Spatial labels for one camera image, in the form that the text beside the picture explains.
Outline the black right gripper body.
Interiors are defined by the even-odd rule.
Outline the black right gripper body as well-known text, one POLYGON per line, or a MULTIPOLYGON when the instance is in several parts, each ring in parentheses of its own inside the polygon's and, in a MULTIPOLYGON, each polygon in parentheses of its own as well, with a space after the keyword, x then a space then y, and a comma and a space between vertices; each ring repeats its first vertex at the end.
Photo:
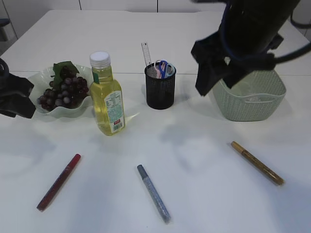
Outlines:
POLYGON ((197 40, 191 54, 198 64, 200 72, 252 72, 254 70, 273 70, 276 67, 274 55, 259 53, 239 57, 223 44, 219 32, 197 40))

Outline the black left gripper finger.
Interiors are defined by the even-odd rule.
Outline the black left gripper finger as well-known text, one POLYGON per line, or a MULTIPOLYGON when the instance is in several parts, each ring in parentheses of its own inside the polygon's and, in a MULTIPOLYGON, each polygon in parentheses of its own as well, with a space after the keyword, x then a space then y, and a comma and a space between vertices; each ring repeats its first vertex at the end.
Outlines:
POLYGON ((28 79, 9 74, 8 78, 6 78, 4 95, 18 94, 22 97, 29 97, 33 88, 34 85, 28 79))
POLYGON ((0 113, 7 117, 20 116, 30 119, 33 117, 35 110, 35 105, 28 97, 13 94, 0 98, 0 113))

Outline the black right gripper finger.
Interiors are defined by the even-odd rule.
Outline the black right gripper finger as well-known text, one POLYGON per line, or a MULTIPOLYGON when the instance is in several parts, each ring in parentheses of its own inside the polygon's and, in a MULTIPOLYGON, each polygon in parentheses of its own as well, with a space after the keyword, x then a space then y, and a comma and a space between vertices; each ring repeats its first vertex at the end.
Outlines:
POLYGON ((201 96, 206 96, 214 85, 226 75, 224 60, 207 60, 198 64, 195 88, 201 96))
POLYGON ((245 76, 250 74, 252 70, 245 69, 239 66, 228 66, 225 69, 225 74, 223 76, 223 81, 228 88, 232 88, 238 82, 240 82, 245 76))

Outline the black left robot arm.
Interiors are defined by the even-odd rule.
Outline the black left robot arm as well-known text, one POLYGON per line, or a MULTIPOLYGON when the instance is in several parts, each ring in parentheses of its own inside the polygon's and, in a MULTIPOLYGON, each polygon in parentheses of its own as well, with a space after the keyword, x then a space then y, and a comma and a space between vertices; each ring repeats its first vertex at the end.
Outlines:
POLYGON ((10 73, 6 62, 0 61, 0 113, 8 117, 31 119, 36 107, 29 96, 34 85, 26 78, 10 73))

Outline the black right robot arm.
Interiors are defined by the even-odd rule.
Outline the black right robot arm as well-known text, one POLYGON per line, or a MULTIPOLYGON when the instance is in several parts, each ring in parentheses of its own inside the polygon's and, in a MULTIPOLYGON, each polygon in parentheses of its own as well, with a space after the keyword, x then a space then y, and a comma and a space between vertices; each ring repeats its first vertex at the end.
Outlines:
POLYGON ((232 88, 255 70, 273 70, 282 42, 278 31, 297 0, 226 0, 218 31, 197 40, 191 54, 198 64, 195 88, 205 96, 219 81, 232 88))

